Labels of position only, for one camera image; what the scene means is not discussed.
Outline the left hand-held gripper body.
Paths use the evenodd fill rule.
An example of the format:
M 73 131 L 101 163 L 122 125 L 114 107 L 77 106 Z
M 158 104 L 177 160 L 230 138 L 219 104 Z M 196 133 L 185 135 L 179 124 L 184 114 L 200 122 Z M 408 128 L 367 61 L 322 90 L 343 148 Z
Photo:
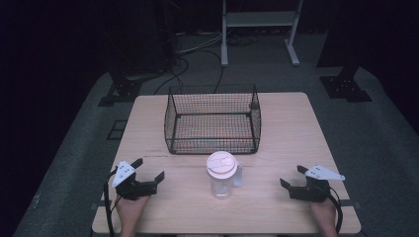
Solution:
M 154 180 L 149 182 L 138 181 L 135 178 L 136 169 L 125 160 L 119 163 L 112 181 L 112 187 L 116 189 L 117 194 L 130 200 L 156 195 L 158 184 Z

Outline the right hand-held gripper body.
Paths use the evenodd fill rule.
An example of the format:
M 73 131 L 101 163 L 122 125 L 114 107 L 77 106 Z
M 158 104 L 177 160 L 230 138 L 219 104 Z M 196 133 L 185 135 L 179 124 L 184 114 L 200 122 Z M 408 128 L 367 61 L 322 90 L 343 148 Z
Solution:
M 321 165 L 315 165 L 308 169 L 303 174 L 305 176 L 306 184 L 304 187 L 291 186 L 289 191 L 290 198 L 312 201 L 312 202 L 323 202 L 327 198 L 334 199 L 331 195 L 331 187 L 329 185 L 330 180 L 345 181 L 346 178 L 328 168 Z

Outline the clear cup with white lid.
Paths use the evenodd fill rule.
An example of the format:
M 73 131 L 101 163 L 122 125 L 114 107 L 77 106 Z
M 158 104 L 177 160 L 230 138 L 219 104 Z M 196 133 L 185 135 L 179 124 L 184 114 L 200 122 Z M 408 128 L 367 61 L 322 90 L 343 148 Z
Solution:
M 240 188 L 242 165 L 229 152 L 217 151 L 207 160 L 210 190 L 215 198 L 229 198 L 234 188 Z

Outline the black wire mesh basket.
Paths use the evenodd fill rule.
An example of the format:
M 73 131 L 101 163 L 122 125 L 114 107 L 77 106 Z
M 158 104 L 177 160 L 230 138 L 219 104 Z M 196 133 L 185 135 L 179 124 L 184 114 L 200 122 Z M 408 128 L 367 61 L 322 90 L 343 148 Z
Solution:
M 169 89 L 164 138 L 172 154 L 254 154 L 261 133 L 261 105 L 253 84 Z

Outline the person's left hand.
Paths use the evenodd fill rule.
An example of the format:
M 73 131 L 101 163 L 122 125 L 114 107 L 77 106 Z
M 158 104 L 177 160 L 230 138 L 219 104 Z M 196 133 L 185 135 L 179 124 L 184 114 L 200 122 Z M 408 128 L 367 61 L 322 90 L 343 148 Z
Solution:
M 121 197 L 117 203 L 117 212 L 122 224 L 123 231 L 135 231 L 142 212 L 149 197 L 139 197 L 130 200 Z

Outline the person's right hand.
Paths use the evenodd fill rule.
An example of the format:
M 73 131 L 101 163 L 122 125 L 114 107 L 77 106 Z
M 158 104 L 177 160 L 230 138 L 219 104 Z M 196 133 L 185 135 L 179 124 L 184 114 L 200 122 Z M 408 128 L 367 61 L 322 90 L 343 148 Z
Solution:
M 321 231 L 335 230 L 336 208 L 329 198 L 323 202 L 312 202 L 310 209 L 315 223 Z

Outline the black stand base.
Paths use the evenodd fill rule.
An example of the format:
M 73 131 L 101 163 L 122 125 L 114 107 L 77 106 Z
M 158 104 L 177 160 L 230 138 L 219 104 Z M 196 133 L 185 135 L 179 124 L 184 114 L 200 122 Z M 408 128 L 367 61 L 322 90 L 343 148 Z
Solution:
M 370 102 L 369 94 L 355 81 L 358 65 L 346 65 L 338 75 L 321 76 L 320 81 L 330 99 L 346 99 L 348 102 Z
M 142 83 L 128 80 L 124 76 L 112 78 L 112 84 L 106 96 L 102 97 L 98 106 L 111 107 L 115 103 L 133 102 L 139 95 Z

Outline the white metal stand frame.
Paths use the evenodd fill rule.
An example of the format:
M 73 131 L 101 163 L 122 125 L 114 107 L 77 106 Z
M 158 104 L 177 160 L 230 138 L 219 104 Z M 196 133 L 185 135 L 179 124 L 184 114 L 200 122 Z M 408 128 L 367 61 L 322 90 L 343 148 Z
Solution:
M 285 39 L 286 49 L 288 51 L 293 66 L 299 66 L 299 59 L 293 47 L 293 41 L 301 9 L 304 0 L 297 0 L 297 4 L 292 11 L 277 12 L 242 12 L 232 13 L 227 11 L 226 0 L 222 2 L 222 26 L 221 26 L 221 47 L 220 64 L 228 65 L 228 46 L 227 30 L 232 28 L 260 28 L 260 27 L 290 27 L 289 37 Z

